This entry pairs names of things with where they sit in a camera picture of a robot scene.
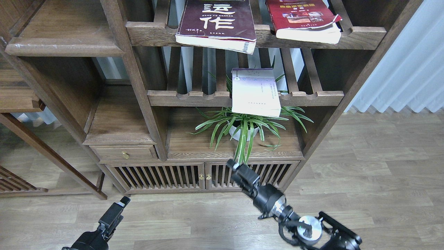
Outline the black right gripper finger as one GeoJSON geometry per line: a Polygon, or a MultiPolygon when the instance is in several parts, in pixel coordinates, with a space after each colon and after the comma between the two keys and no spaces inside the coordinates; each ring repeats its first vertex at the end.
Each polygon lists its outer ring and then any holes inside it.
{"type": "Polygon", "coordinates": [[[255,198],[255,188],[252,183],[239,175],[232,175],[232,179],[238,184],[238,187],[241,188],[242,192],[245,193],[249,198],[255,198]]]}
{"type": "Polygon", "coordinates": [[[244,179],[248,180],[254,185],[255,190],[257,189],[260,176],[246,164],[240,164],[232,159],[227,161],[227,166],[233,171],[232,175],[239,175],[244,179]]]}

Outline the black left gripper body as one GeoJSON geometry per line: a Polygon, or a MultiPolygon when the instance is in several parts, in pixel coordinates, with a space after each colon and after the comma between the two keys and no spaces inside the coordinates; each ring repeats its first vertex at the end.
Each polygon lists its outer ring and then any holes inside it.
{"type": "Polygon", "coordinates": [[[84,232],[71,247],[62,250],[108,250],[108,241],[112,238],[116,227],[99,224],[93,232],[84,232]]]}

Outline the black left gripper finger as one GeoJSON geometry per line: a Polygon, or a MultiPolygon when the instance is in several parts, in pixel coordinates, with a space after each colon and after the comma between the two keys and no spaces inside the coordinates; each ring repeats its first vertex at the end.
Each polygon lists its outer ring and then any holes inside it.
{"type": "Polygon", "coordinates": [[[99,220],[101,230],[114,230],[123,220],[121,213],[131,199],[124,196],[119,202],[114,202],[99,220]]]}

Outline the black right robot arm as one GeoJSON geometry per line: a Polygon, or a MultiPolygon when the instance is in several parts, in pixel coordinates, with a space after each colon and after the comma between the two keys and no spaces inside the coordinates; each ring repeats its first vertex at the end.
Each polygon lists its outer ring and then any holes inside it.
{"type": "Polygon", "coordinates": [[[361,237],[325,212],[319,212],[317,217],[299,216],[287,204],[284,193],[272,184],[261,184],[260,176],[253,169],[232,159],[228,160],[227,166],[233,171],[233,180],[262,213],[259,218],[274,218],[279,224],[279,235],[288,244],[303,250],[314,250],[314,245],[326,233],[330,238],[321,247],[322,250],[360,248],[361,237]]]}

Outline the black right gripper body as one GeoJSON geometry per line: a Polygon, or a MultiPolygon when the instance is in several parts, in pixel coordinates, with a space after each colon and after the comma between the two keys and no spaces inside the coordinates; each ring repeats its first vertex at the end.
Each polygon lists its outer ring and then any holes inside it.
{"type": "Polygon", "coordinates": [[[253,194],[255,194],[253,205],[262,213],[258,217],[259,220],[269,217],[287,220],[288,213],[284,212],[287,207],[287,198],[275,186],[271,184],[255,185],[253,194]]]}

